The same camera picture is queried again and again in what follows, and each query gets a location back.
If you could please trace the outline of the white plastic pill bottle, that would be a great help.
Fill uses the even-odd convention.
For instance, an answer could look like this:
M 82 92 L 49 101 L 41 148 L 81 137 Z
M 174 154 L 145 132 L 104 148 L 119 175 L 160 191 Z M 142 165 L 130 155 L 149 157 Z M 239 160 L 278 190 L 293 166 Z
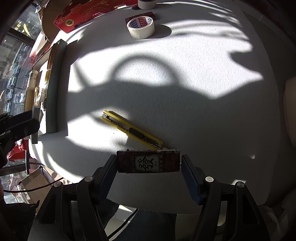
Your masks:
M 28 78 L 28 82 L 27 82 L 27 90 L 28 91 L 31 91 L 31 90 L 34 90 L 35 89 L 36 83 L 37 83 L 38 74 L 39 74 L 39 72 L 37 70 L 32 70 L 29 73 L 29 78 Z

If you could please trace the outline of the red patterned small box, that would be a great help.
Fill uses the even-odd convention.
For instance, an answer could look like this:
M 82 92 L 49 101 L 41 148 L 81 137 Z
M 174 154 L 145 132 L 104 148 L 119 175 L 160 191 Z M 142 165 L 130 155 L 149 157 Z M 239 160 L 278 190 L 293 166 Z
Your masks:
M 119 173 L 170 173 L 181 169 L 179 150 L 117 151 Z

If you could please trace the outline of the yellow utility knife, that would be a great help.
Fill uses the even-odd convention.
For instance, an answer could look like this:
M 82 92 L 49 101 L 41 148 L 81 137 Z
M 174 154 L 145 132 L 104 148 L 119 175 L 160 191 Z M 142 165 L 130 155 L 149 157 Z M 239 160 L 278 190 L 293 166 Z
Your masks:
M 117 128 L 121 132 L 125 133 L 127 136 L 148 146 L 152 150 L 169 149 L 169 147 L 167 147 L 162 140 L 132 125 L 127 119 L 115 113 L 114 111 L 104 110 L 100 118 L 107 124 Z

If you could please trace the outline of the small white rectangular box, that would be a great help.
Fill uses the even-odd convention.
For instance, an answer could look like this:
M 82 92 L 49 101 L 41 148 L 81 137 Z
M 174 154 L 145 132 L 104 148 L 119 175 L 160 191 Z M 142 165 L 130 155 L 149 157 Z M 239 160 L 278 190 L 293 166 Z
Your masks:
M 40 123 L 43 118 L 43 111 L 41 110 L 40 106 L 38 106 L 38 105 L 33 106 L 32 117 L 33 117 L 33 121 L 34 121 L 34 132 L 33 132 L 33 134 L 31 134 L 31 142 L 32 142 L 32 144 L 37 144 Z

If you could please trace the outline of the large brown tape roll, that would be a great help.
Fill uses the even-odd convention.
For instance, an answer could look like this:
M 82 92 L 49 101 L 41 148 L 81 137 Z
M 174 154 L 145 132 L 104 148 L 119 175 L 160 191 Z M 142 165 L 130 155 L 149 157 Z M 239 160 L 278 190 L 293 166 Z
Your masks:
M 49 54 L 49 59 L 48 59 L 48 63 L 47 63 L 47 70 L 50 70 L 52 68 L 52 65 L 53 65 L 53 61 L 54 61 L 54 58 L 55 58 L 55 54 L 56 54 L 56 51 L 58 49 L 58 45 L 59 43 L 55 43 L 50 49 L 50 54 Z

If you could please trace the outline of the white open tray box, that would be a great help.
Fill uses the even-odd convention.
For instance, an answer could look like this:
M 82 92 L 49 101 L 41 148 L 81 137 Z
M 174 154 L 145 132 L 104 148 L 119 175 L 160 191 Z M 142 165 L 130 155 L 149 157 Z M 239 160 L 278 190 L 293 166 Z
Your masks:
M 38 137 L 58 131 L 57 102 L 62 62 L 67 49 L 67 43 L 60 39 L 52 68 L 47 70 L 50 51 L 44 53 L 33 65 L 32 70 L 39 72 L 34 90 L 26 90 L 24 111 L 33 109 L 34 105 L 41 107 L 43 118 L 40 123 Z

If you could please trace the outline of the red cardboard fruit box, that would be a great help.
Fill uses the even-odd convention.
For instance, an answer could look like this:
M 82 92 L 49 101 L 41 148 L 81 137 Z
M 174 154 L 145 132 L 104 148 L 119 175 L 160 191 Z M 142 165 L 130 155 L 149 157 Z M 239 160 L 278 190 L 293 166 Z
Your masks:
M 80 25 L 114 11 L 119 6 L 133 6 L 137 1 L 48 1 L 43 9 L 42 29 L 47 38 L 56 31 L 72 32 Z

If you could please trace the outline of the white tape roll blue label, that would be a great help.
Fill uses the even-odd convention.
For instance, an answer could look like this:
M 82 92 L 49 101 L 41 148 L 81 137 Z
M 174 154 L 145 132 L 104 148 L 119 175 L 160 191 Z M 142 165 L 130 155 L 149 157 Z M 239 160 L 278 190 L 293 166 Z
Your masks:
M 146 39 L 155 32 L 154 20 L 148 16 L 132 19 L 126 26 L 133 39 Z

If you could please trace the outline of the dark red flat card box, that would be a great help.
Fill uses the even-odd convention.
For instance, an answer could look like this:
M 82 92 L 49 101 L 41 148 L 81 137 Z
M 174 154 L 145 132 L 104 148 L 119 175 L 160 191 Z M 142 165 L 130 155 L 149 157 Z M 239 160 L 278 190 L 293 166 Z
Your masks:
M 140 18 L 140 17 L 144 17 L 144 16 L 148 16 L 148 17 L 152 18 L 153 20 L 156 19 L 156 16 L 154 15 L 154 13 L 152 11 L 149 11 L 149 12 L 141 13 L 141 14 L 138 14 L 138 15 L 135 15 L 135 16 L 130 16 L 130 17 L 125 19 L 125 22 L 128 23 L 132 19 Z

